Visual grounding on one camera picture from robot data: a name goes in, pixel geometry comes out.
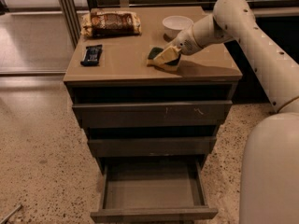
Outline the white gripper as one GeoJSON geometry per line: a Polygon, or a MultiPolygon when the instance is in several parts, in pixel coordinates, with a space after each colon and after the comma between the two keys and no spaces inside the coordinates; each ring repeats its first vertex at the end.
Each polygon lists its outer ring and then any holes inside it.
{"type": "Polygon", "coordinates": [[[178,33],[177,37],[171,42],[173,46],[166,49],[156,48],[153,62],[155,64],[176,65],[183,55],[193,55],[207,46],[209,35],[207,30],[189,27],[178,33]]]}

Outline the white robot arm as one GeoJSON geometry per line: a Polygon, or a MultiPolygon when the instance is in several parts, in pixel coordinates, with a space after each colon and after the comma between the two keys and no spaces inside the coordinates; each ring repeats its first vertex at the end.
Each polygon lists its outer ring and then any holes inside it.
{"type": "Polygon", "coordinates": [[[276,114],[245,145],[239,224],[299,224],[299,64],[256,23],[246,0],[217,0],[213,12],[182,30],[152,63],[164,70],[182,55],[235,40],[276,114]]]}

